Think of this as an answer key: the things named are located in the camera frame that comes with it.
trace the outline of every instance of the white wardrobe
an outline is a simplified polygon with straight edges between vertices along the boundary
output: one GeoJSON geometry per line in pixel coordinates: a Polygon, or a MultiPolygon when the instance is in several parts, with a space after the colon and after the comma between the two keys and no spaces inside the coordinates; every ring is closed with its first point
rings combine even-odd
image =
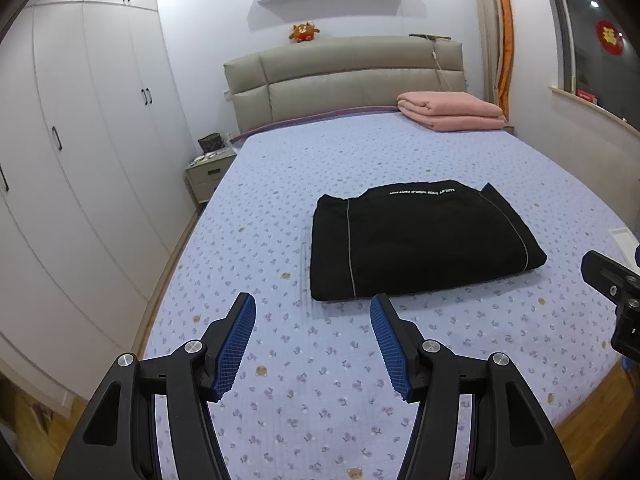
{"type": "Polygon", "coordinates": [[[59,412],[132,349],[194,212],[156,9],[30,0],[0,43],[0,371],[59,412]]]}

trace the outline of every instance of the pink towel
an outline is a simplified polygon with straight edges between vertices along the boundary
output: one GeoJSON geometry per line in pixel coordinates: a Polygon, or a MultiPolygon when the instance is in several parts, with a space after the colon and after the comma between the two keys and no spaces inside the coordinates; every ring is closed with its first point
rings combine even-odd
{"type": "Polygon", "coordinates": [[[464,115],[427,116],[417,114],[404,106],[398,109],[410,119],[423,124],[436,132],[456,132],[460,130],[501,130],[504,128],[503,117],[475,117],[464,115]]]}
{"type": "Polygon", "coordinates": [[[466,92],[405,92],[398,102],[405,100],[415,106],[410,110],[422,115],[465,115],[500,117],[502,109],[466,92]]]}

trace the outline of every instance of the black folded garment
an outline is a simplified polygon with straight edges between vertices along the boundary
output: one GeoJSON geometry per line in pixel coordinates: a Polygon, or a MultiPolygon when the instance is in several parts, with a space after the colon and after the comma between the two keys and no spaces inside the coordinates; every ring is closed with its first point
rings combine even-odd
{"type": "Polygon", "coordinates": [[[324,195],[314,212],[311,296],[334,301],[486,282],[543,265],[546,254],[491,184],[455,180],[324,195]]]}

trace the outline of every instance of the drawer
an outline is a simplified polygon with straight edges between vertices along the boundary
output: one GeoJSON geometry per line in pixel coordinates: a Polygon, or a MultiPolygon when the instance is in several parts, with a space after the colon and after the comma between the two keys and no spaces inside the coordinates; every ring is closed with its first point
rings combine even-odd
{"type": "Polygon", "coordinates": [[[193,194],[196,197],[196,200],[199,204],[203,202],[208,202],[213,195],[213,192],[220,185],[222,181],[221,178],[217,178],[216,180],[210,180],[209,182],[203,182],[202,184],[193,184],[191,189],[193,189],[193,194]]]}
{"type": "Polygon", "coordinates": [[[216,160],[209,164],[201,164],[194,168],[187,169],[187,174],[189,175],[191,183],[194,185],[218,180],[224,176],[234,159],[234,156],[228,156],[227,158],[216,160]]]}

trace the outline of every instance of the orange curtain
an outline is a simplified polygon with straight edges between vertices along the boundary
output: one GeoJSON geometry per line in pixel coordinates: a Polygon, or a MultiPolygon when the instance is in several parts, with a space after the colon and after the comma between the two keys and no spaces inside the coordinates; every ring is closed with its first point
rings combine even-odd
{"type": "Polygon", "coordinates": [[[513,15],[511,0],[500,0],[502,13],[502,70],[498,81],[498,102],[509,118],[509,85],[511,83],[511,68],[513,67],[513,15]]]}

